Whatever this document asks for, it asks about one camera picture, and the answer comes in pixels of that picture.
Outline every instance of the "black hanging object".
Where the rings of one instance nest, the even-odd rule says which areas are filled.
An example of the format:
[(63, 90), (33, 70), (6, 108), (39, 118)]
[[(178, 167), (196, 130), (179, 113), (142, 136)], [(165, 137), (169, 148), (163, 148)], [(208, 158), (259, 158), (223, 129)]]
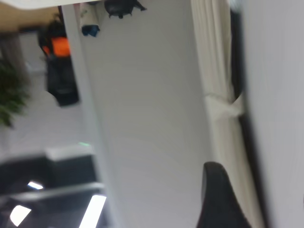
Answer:
[(105, 0), (104, 1), (105, 10), (109, 13), (109, 17), (117, 16), (120, 19), (124, 15), (131, 14), (133, 8), (139, 8), (141, 11), (147, 10), (138, 0)]

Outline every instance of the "green plant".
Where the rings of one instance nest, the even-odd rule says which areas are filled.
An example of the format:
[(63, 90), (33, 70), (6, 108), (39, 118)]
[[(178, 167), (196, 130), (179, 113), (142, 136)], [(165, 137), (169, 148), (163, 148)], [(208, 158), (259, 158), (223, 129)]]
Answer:
[(13, 115), (21, 114), (29, 95), (15, 69), (0, 60), (0, 125), (12, 127)]

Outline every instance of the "wall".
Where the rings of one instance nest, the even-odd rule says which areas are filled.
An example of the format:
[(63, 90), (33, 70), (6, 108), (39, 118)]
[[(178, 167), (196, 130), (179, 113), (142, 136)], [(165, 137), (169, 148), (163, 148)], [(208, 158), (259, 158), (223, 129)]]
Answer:
[(9, 131), (9, 153), (21, 155), (85, 142), (81, 106), (60, 108), (45, 91), (44, 75), (30, 78), (31, 100), (24, 115), (15, 117), (14, 128)]
[(27, 71), (29, 73), (45, 72), (44, 54), (38, 45), (37, 33), (21, 33), (19, 40)]
[(22, 10), (0, 2), (0, 31), (18, 31), (20, 27), (47, 24), (56, 13), (58, 13), (58, 7)]
[[(211, 152), (190, 2), (141, 3), (147, 11), (106, 16), (97, 38), (80, 35), (104, 133), (99, 140), (108, 150), (96, 153), (110, 154), (105, 163), (119, 189), (108, 191), (121, 192), (113, 197), (121, 199), (130, 227), (195, 227)], [(75, 44), (70, 16), (65, 22)], [(74, 60), (81, 60), (78, 50), (72, 46)]]
[(247, 88), (272, 227), (303, 227), (302, 0), (244, 1)]
[(14, 128), (2, 129), (2, 154), (22, 155), (45, 149), (65, 148), (86, 142), (81, 104), (59, 107), (45, 91), (45, 66), (35, 33), (20, 35), (21, 50), (29, 70), (31, 98), (23, 115), (14, 119)]

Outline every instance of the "ceiling light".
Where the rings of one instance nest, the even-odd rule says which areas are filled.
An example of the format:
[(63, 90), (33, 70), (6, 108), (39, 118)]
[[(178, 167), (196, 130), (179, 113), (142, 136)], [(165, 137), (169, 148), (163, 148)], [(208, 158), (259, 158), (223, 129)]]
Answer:
[(43, 189), (43, 186), (42, 186), (42, 185), (37, 184), (37, 183), (32, 182), (32, 181), (31, 181), (30, 183), (28, 183), (28, 186), (30, 186), (30, 187), (32, 187), (32, 188), (34, 188), (34, 189), (38, 189), (38, 190)]
[(79, 228), (96, 228), (99, 216), (105, 204), (105, 196), (94, 195), (85, 211)]
[(13, 211), (11, 212), (9, 218), (17, 227), (20, 223), (25, 219), (25, 217), (30, 213), (31, 209), (23, 207), (21, 205), (15, 206)]

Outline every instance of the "black backpack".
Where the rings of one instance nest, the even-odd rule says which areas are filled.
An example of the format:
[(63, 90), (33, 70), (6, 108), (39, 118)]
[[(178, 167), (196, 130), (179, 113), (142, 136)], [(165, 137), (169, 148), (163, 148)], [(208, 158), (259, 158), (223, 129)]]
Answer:
[[(65, 42), (68, 52), (65, 49), (64, 55), (58, 54), (56, 40)], [(38, 33), (38, 42), (46, 58), (46, 90), (55, 97), (61, 107), (77, 103), (78, 89), (62, 20), (54, 20), (43, 28)]]

